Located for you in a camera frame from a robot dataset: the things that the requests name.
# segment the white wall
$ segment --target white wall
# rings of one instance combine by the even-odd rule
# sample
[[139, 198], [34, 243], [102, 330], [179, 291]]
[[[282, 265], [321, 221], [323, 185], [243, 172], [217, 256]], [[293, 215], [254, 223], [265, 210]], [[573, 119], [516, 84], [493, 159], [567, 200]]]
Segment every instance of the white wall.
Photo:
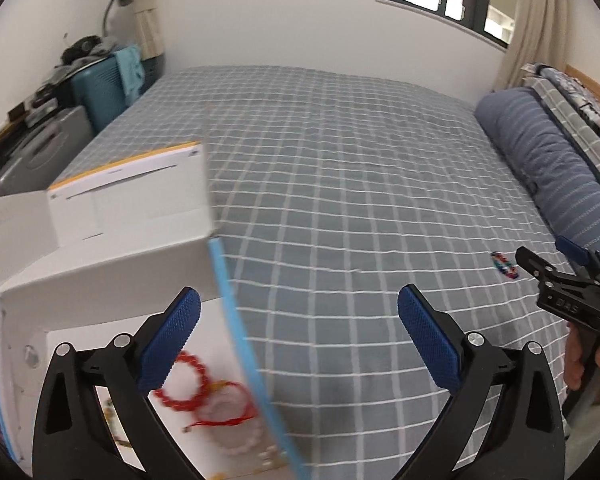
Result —
[[109, 0], [5, 0], [0, 7], [0, 124], [31, 95], [73, 43], [101, 34]]
[[168, 71], [276, 64], [408, 81], [475, 103], [503, 52], [376, 0], [159, 0]]
[[569, 0], [567, 63], [600, 83], [600, 10], [593, 0]]

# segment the beige curtain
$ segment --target beige curtain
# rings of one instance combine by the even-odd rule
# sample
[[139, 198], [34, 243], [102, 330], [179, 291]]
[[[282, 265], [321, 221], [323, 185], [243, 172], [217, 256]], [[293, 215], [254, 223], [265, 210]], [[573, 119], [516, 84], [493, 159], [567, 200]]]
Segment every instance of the beige curtain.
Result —
[[160, 34], [157, 0], [134, 0], [136, 41], [142, 51], [142, 59], [160, 56], [164, 43]]
[[516, 26], [493, 85], [502, 90], [522, 84], [526, 63], [542, 62], [566, 68], [567, 0], [518, 0]]

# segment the blue towel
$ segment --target blue towel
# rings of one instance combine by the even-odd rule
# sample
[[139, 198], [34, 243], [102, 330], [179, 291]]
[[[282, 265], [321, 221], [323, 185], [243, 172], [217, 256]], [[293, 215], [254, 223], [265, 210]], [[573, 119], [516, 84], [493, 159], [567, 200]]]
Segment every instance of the blue towel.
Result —
[[131, 45], [115, 53], [122, 87], [125, 91], [127, 106], [131, 106], [140, 97], [140, 89], [144, 84], [144, 68], [140, 63], [140, 47]]

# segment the checkered bedsheet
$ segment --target checkered bedsheet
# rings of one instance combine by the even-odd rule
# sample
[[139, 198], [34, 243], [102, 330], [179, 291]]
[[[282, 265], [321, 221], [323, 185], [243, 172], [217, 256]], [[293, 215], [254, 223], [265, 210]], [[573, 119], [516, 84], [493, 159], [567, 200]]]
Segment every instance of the checkered bedsheet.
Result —
[[314, 480], [392, 478], [448, 398], [397, 317], [409, 282], [466, 332], [540, 342], [564, 393], [564, 323], [490, 253], [525, 244], [568, 268], [467, 104], [312, 70], [192, 69], [163, 78], [62, 178], [203, 136], [248, 339]]

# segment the human hand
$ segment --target human hand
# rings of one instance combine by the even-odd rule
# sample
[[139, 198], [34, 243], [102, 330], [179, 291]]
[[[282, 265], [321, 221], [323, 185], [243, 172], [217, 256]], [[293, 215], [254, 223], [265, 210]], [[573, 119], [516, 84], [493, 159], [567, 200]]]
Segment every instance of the human hand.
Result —
[[[577, 391], [582, 386], [582, 375], [584, 366], [580, 362], [582, 358], [582, 343], [578, 327], [569, 323], [569, 335], [564, 353], [564, 382], [570, 390]], [[600, 368], [600, 348], [596, 352], [596, 364]], [[600, 404], [600, 392], [596, 403]]]

